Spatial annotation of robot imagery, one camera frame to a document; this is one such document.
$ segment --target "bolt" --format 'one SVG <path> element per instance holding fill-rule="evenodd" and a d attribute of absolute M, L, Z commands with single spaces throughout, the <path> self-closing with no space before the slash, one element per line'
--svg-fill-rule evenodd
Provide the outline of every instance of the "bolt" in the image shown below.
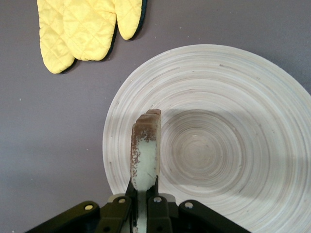
<path fill-rule="evenodd" d="M 187 209 L 192 209 L 192 208 L 193 208 L 193 204 L 192 204 L 191 202 L 186 202 L 186 203 L 185 203 L 185 207 L 186 207 Z"/>
<path fill-rule="evenodd" d="M 161 202 L 161 201 L 162 201 L 162 198 L 161 198 L 161 197 L 155 197 L 155 198 L 154 198 L 154 202 L 158 202 L 158 203 L 159 203 L 159 202 Z"/>
<path fill-rule="evenodd" d="M 126 200 L 124 199 L 124 198 L 121 198 L 119 201 L 118 201 L 118 203 L 125 203 L 126 202 Z"/>
<path fill-rule="evenodd" d="M 87 205 L 86 207 L 84 207 L 85 210 L 91 210 L 93 209 L 93 205 Z"/>

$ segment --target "white plate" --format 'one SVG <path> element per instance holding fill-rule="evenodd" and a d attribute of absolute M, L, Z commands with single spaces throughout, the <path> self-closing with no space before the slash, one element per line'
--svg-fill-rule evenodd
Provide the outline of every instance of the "white plate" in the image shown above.
<path fill-rule="evenodd" d="M 130 180 L 131 129 L 162 110 L 160 192 L 252 232 L 311 232 L 311 96 L 271 62 L 193 45 L 138 67 L 116 94 L 103 155 L 114 194 Z"/>

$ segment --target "gray surface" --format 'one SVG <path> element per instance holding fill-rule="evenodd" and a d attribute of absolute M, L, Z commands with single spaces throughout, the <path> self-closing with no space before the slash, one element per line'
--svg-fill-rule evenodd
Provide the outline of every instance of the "gray surface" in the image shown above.
<path fill-rule="evenodd" d="M 109 105 L 139 65 L 169 49 L 221 44 L 256 53 L 311 93 L 311 1 L 149 0 L 134 41 L 63 75 L 44 67 L 36 1 L 0 8 L 0 226 L 24 232 L 111 195 L 102 158 Z"/>

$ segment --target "oven mitt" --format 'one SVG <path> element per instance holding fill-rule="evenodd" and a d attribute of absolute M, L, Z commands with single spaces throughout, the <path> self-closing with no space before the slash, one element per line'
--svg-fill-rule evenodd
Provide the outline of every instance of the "oven mitt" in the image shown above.
<path fill-rule="evenodd" d="M 112 48 L 116 21 L 121 36 L 131 39 L 142 26 L 146 3 L 147 0 L 37 0 L 44 64 L 50 72 L 60 73 L 73 63 L 73 57 L 102 60 Z"/>
<path fill-rule="evenodd" d="M 64 0 L 38 0 L 40 48 L 43 63 L 54 74 L 74 61 L 63 28 Z"/>

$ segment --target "plate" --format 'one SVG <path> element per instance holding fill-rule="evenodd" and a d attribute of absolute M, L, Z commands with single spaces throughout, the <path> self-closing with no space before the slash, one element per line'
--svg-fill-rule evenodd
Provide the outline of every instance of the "plate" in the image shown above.
<path fill-rule="evenodd" d="M 252 232 L 311 231 L 311 96 L 284 70 L 220 45 L 142 64 L 105 122 L 114 194 L 126 190 L 132 125 L 148 109 L 162 110 L 161 193 L 198 200 Z"/>

